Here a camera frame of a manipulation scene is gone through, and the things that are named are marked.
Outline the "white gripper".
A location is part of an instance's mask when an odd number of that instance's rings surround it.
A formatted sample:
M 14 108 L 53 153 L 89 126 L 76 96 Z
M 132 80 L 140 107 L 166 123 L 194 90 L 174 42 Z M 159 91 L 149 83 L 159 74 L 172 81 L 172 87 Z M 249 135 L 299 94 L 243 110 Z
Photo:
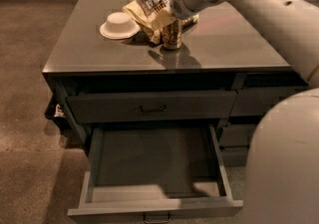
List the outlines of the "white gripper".
M 176 19 L 185 20 L 220 3 L 222 0 L 170 0 L 169 7 L 171 14 Z

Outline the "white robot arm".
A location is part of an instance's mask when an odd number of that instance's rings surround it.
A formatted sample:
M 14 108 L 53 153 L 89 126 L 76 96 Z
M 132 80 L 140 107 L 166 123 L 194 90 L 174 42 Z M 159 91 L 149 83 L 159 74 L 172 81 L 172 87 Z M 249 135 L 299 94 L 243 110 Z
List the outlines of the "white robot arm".
M 308 88 L 271 108 L 246 160 L 243 224 L 319 224 L 319 8 L 304 0 L 171 0 L 178 19 L 229 3 Z

